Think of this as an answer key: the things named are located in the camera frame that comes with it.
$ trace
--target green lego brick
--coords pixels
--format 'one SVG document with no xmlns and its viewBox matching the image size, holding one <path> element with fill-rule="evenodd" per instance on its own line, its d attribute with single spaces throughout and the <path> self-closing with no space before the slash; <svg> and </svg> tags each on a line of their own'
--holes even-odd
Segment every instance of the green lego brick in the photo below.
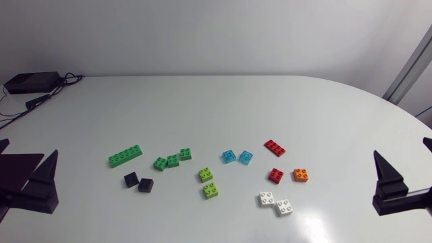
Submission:
<svg viewBox="0 0 432 243">
<path fill-rule="evenodd" d="M 207 186 L 204 187 L 205 196 L 207 199 L 210 199 L 212 197 L 215 197 L 219 194 L 217 191 L 217 187 L 214 183 L 210 183 Z"/>
<path fill-rule="evenodd" d="M 192 154 L 190 153 L 190 148 L 183 148 L 180 150 L 180 159 L 181 160 L 187 160 L 191 159 Z"/>
<path fill-rule="evenodd" d="M 178 155 L 171 155 L 167 158 L 168 168 L 179 166 Z"/>
<path fill-rule="evenodd" d="M 209 181 L 213 179 L 213 174 L 209 168 L 205 168 L 199 171 L 202 182 Z"/>
<path fill-rule="evenodd" d="M 163 171 L 167 167 L 167 164 L 168 164 L 168 162 L 167 162 L 166 159 L 159 157 L 153 163 L 153 167 L 156 168 L 156 169 L 158 169 L 158 170 L 160 170 L 160 171 Z"/>
<path fill-rule="evenodd" d="M 108 158 L 109 165 L 114 168 L 140 155 L 142 151 L 138 145 L 135 145 Z"/>
</svg>

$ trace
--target duplo block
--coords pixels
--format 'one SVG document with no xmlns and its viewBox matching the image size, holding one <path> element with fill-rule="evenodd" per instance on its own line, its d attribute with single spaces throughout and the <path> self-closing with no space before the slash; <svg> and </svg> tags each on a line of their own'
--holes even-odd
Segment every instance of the duplo block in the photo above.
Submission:
<svg viewBox="0 0 432 243">
<path fill-rule="evenodd" d="M 160 170 L 160 171 L 163 171 L 167 167 L 167 164 L 168 164 L 168 162 L 167 162 L 166 159 L 159 157 L 153 163 L 153 167 L 156 168 L 156 169 L 158 169 L 158 170 Z"/>
<path fill-rule="evenodd" d="M 217 191 L 217 187 L 214 183 L 210 183 L 207 186 L 204 186 L 204 192 L 207 199 L 215 197 L 219 194 L 219 192 Z"/>
<path fill-rule="evenodd" d="M 140 192 L 151 192 L 151 188 L 153 188 L 153 180 L 142 178 L 140 184 L 138 185 L 138 190 Z"/>
<path fill-rule="evenodd" d="M 268 149 L 271 150 L 276 156 L 280 157 L 285 153 L 285 149 L 280 147 L 277 143 L 275 143 L 273 140 L 267 141 L 264 146 L 266 146 Z"/>
<path fill-rule="evenodd" d="M 136 176 L 135 172 L 132 172 L 129 175 L 125 175 L 124 176 L 124 182 L 126 183 L 126 186 L 128 188 L 131 188 L 131 187 L 137 185 L 138 183 L 140 183 L 138 181 L 138 177 Z"/>
<path fill-rule="evenodd" d="M 279 216 L 290 215 L 294 211 L 288 199 L 277 201 L 276 210 Z"/>
<path fill-rule="evenodd" d="M 309 179 L 308 172 L 305 169 L 294 169 L 292 173 L 296 182 L 307 182 Z"/>
<path fill-rule="evenodd" d="M 238 160 L 243 164 L 248 165 L 249 161 L 252 159 L 252 156 L 253 154 L 249 153 L 248 151 L 243 151 Z"/>
<path fill-rule="evenodd" d="M 178 162 L 178 156 L 177 155 L 168 156 L 168 158 L 167 158 L 167 166 L 168 166 L 168 168 L 179 166 L 179 165 L 180 164 Z"/>
<path fill-rule="evenodd" d="M 232 161 L 236 160 L 236 155 L 232 152 L 232 150 L 223 152 L 222 157 L 226 163 L 231 163 Z"/>
<path fill-rule="evenodd" d="M 272 207 L 275 204 L 275 199 L 271 192 L 260 192 L 259 193 L 259 204 L 262 207 Z"/>
<path fill-rule="evenodd" d="M 207 182 L 213 179 L 213 174 L 211 173 L 209 168 L 204 168 L 199 171 L 199 175 L 201 177 L 202 182 Z"/>
<path fill-rule="evenodd" d="M 282 176 L 284 176 L 284 173 L 276 168 L 273 168 L 273 170 L 271 170 L 270 175 L 269 175 L 269 180 L 271 180 L 272 182 L 275 182 L 276 184 L 279 184 L 279 182 L 282 179 Z"/>
<path fill-rule="evenodd" d="M 135 145 L 108 158 L 109 165 L 114 168 L 140 155 L 142 151 L 138 145 Z"/>
<path fill-rule="evenodd" d="M 190 148 L 180 149 L 180 159 L 181 160 L 187 160 L 187 159 L 191 159 L 191 158 L 192 158 L 192 154 L 190 153 Z"/>
</svg>

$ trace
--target blue lego brick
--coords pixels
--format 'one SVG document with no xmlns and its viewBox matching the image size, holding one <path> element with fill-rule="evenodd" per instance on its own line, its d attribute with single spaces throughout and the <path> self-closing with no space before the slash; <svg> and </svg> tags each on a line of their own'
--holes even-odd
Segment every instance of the blue lego brick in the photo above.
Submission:
<svg viewBox="0 0 432 243">
<path fill-rule="evenodd" d="M 236 155 L 232 151 L 223 152 L 222 157 L 226 163 L 231 163 L 236 160 Z"/>
<path fill-rule="evenodd" d="M 238 160 L 242 162 L 245 165 L 248 165 L 250 160 L 252 159 L 253 154 L 249 153 L 248 151 L 243 151 L 243 153 L 238 157 Z"/>
</svg>

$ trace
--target black cable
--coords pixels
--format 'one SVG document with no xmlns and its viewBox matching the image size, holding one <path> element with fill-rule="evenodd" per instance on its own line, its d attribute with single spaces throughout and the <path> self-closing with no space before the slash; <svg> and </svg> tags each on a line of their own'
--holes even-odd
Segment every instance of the black cable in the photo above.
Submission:
<svg viewBox="0 0 432 243">
<path fill-rule="evenodd" d="M 39 102 L 39 103 L 37 103 L 35 106 L 33 106 L 32 108 L 30 108 L 30 109 L 28 109 L 28 110 L 26 110 L 26 111 L 23 111 L 23 112 L 21 112 L 21 113 L 17 113 L 17 114 L 13 114 L 13 115 L 6 115 L 6 116 L 14 116 L 14 115 L 18 115 L 18 116 L 16 116 L 16 117 L 14 117 L 14 118 L 9 118 L 9 119 L 3 119 L 3 120 L 0 120 L 0 122 L 4 122 L 4 121 L 9 121 L 9 122 L 7 122 L 6 124 L 4 124 L 4 125 L 2 125 L 1 127 L 0 127 L 0 130 L 1 129 L 3 129 L 3 128 L 5 128 L 7 125 L 9 125 L 9 124 L 11 124 L 12 122 L 14 122 L 14 121 L 16 121 L 17 119 L 20 119 L 21 117 L 24 117 L 25 115 L 27 115 L 27 114 L 29 114 L 31 111 L 33 111 L 33 110 L 35 110 L 37 107 L 39 107 L 39 106 L 41 106 L 43 103 L 45 103 L 45 102 L 47 102 L 49 99 L 51 99 L 51 97 L 54 97 L 55 95 L 58 95 L 62 90 L 63 90 L 63 88 L 64 87 L 66 87 L 66 86 L 70 86 L 70 85 L 73 85 L 73 84 L 76 84 L 77 82 L 79 82 L 79 81 L 81 81 L 82 79 L 83 79 L 83 77 L 84 77 L 84 75 L 75 75 L 75 74 L 73 74 L 73 73 L 67 73 L 62 79 L 61 79 L 61 82 L 57 85 L 57 87 L 55 87 L 54 88 L 54 91 L 52 91 L 52 93 L 50 93 L 49 94 L 49 96 L 45 99 L 45 100 L 43 100 L 43 101 L 41 101 L 41 102 Z M 76 78 L 76 80 L 74 81 L 74 82 L 68 82 L 68 79 L 70 79 L 70 78 Z"/>
<path fill-rule="evenodd" d="M 432 108 L 432 106 L 430 106 L 429 108 L 427 108 L 426 110 L 420 112 L 418 115 L 416 115 L 415 117 L 418 117 L 419 115 L 423 114 L 424 112 L 428 111 L 430 108 Z"/>
<path fill-rule="evenodd" d="M 5 98 L 7 95 L 6 95 L 6 92 L 5 92 L 5 87 L 3 86 L 3 97 L 1 97 L 1 99 L 0 99 L 0 102 L 3 100 L 3 98 Z M 19 114 L 21 114 L 22 112 L 19 112 L 19 113 L 17 113 L 17 114 L 13 114 L 13 115 L 5 115 L 5 114 L 3 114 L 3 113 L 0 113 L 0 115 L 2 115 L 2 116 L 5 116 L 5 117 L 13 117 L 13 116 L 15 116 L 15 115 L 19 115 Z"/>
<path fill-rule="evenodd" d="M 4 95 L 3 95 L 3 97 L 1 97 L 0 102 L 7 96 L 6 93 L 5 93 L 5 87 L 4 86 L 3 86 L 3 94 Z"/>
</svg>

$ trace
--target wall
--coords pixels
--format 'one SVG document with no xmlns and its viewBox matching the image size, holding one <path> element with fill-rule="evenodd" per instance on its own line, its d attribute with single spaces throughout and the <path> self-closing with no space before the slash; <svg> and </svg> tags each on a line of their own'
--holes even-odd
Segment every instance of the wall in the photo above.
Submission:
<svg viewBox="0 0 432 243">
<path fill-rule="evenodd" d="M 4 1 L 0 80 L 48 70 L 292 74 L 381 96 L 431 10 L 429 0 Z"/>
<path fill-rule="evenodd" d="M 399 103 L 399 107 L 411 115 L 418 115 L 430 106 L 432 106 L 432 64 L 427 66 L 417 82 Z M 432 128 L 432 109 L 424 112 L 418 119 Z"/>
</svg>

